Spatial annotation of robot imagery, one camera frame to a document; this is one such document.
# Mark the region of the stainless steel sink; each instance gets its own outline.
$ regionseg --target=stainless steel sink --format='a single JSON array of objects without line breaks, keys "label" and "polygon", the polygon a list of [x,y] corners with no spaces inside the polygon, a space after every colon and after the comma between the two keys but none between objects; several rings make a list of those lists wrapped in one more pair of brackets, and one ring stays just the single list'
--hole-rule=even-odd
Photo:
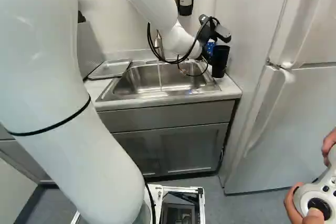
[{"label": "stainless steel sink", "polygon": [[[192,75],[204,70],[204,66],[191,61],[181,63],[180,68]],[[182,71],[177,65],[163,62],[134,62],[121,78],[111,81],[96,102],[193,95],[221,90],[208,71],[198,77],[187,76]]]}]

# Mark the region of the cabinet door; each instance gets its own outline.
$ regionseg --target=cabinet door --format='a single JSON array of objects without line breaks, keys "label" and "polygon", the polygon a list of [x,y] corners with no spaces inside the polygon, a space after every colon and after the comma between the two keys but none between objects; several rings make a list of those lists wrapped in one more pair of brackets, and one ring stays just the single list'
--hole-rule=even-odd
[{"label": "cabinet door", "polygon": [[154,130],[163,175],[215,170],[226,130],[227,123]]},{"label": "cabinet door", "polygon": [[48,174],[16,140],[0,141],[0,157],[36,183],[52,182]]},{"label": "cabinet door", "polygon": [[157,176],[159,159],[155,152],[154,137],[150,131],[113,134],[146,177]]}]

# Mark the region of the controller button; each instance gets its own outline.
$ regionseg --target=controller button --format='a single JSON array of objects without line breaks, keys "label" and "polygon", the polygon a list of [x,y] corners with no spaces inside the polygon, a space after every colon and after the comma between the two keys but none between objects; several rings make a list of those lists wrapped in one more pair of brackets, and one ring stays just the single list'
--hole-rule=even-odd
[{"label": "controller button", "polygon": [[329,191],[329,186],[324,186],[322,190],[326,193],[327,191]]},{"label": "controller button", "polygon": [[329,220],[331,217],[331,208],[328,205],[327,202],[325,202],[322,199],[319,198],[312,198],[309,202],[308,202],[308,209],[310,208],[317,208],[319,209],[323,215],[324,215],[324,220]]}]

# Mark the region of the refrigerator door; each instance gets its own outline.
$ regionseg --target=refrigerator door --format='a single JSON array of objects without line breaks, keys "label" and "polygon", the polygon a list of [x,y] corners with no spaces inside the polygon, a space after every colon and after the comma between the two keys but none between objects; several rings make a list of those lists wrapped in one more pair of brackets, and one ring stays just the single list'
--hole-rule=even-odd
[{"label": "refrigerator door", "polygon": [[270,72],[269,89],[254,101],[261,106],[250,118],[254,126],[241,147],[244,157],[226,181],[227,194],[311,182],[325,170],[321,146],[336,125],[336,65],[291,72],[265,66],[263,77]]},{"label": "refrigerator door", "polygon": [[336,62],[336,0],[287,0],[269,52],[284,68]]}]

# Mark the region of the white game controller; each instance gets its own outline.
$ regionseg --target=white game controller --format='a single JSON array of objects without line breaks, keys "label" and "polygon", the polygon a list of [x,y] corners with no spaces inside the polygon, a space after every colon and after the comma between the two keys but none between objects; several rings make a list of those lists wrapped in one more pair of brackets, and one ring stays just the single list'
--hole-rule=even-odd
[{"label": "white game controller", "polygon": [[328,169],[313,183],[305,184],[294,192],[294,205],[305,217],[309,208],[319,209],[326,224],[336,223],[336,146],[328,155]]}]

